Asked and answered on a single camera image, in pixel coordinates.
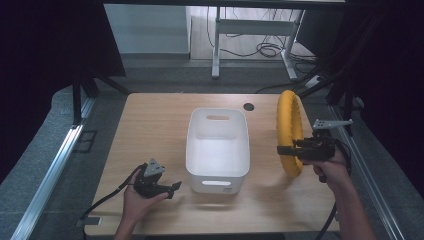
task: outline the person's left hand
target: person's left hand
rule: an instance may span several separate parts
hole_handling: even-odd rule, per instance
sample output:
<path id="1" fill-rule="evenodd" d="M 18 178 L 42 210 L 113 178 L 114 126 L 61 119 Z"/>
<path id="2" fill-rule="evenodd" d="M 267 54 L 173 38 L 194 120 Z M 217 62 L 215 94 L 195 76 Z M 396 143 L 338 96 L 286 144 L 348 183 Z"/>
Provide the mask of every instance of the person's left hand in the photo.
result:
<path id="1" fill-rule="evenodd" d="M 125 219 L 134 224 L 140 221 L 154 204 L 163 201 L 168 197 L 168 193 L 161 193 L 152 198 L 144 198 L 140 196 L 140 194 L 138 194 L 133 187 L 136 176 L 140 173 L 140 171 L 141 170 L 138 170 L 133 175 L 124 193 L 124 209 L 122 213 L 122 219 Z"/>

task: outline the yellow steering wheel cover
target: yellow steering wheel cover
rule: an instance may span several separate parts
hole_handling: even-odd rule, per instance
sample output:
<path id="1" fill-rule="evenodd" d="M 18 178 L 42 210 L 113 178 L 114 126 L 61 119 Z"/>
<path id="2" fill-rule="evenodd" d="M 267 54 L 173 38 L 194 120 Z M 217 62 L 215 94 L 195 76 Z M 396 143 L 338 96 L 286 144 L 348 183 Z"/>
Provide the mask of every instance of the yellow steering wheel cover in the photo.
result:
<path id="1" fill-rule="evenodd" d="M 286 90 L 278 99 L 277 108 L 278 146 L 293 147 L 293 140 L 303 139 L 299 102 L 293 91 Z M 291 177 L 302 173 L 303 163 L 294 156 L 280 155 L 284 171 Z"/>

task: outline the white basket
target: white basket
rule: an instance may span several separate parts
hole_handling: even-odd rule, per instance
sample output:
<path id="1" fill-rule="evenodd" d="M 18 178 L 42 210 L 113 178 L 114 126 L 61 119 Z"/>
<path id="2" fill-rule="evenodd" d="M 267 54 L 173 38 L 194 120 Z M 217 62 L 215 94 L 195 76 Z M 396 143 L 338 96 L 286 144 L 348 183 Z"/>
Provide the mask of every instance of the white basket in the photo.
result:
<path id="1" fill-rule="evenodd" d="M 237 193 L 250 168 L 246 117 L 239 110 L 199 108 L 187 134 L 186 168 L 201 193 Z"/>

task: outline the human arm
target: human arm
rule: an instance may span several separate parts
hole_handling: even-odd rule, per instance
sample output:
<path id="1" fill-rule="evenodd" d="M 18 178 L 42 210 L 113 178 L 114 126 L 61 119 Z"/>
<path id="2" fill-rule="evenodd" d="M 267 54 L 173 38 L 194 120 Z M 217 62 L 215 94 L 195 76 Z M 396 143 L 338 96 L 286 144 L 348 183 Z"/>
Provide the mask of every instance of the human arm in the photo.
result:
<path id="1" fill-rule="evenodd" d="M 340 150 L 337 149 L 335 156 L 327 161 L 302 160 L 302 162 L 313 165 L 317 175 L 326 176 L 327 185 L 336 199 L 342 239 L 376 239 Z"/>
<path id="2" fill-rule="evenodd" d="M 122 218 L 116 230 L 114 240 L 131 239 L 135 226 L 146 216 L 151 207 L 168 197 L 168 193 L 161 193 L 152 198 L 140 196 L 132 185 L 139 171 L 134 174 L 130 184 L 125 189 Z"/>

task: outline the wooden table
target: wooden table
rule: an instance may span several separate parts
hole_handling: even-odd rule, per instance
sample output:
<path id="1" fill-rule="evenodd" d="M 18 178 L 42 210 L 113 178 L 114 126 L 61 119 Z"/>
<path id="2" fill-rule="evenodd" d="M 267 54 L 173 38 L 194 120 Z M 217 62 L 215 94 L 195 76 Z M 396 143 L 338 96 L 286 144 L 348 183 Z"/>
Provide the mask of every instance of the wooden table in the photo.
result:
<path id="1" fill-rule="evenodd" d="M 274 94 L 132 94 L 110 149 L 94 202 L 112 192 L 138 165 L 154 157 L 166 167 L 159 181 L 182 181 L 172 200 L 149 213 L 134 234 L 217 234 L 319 231 L 330 214 L 334 197 L 318 181 L 311 166 L 297 178 L 288 177 L 276 146 Z M 253 111 L 243 109 L 245 103 Z M 191 190 L 185 168 L 188 124 L 196 108 L 231 108 L 244 112 L 250 139 L 250 171 L 234 195 L 201 194 Z M 311 127 L 303 110 L 305 136 Z M 121 218 L 123 191 L 90 217 L 100 225 L 85 227 L 88 235 L 113 235 Z M 333 221 L 329 230 L 338 230 Z"/>

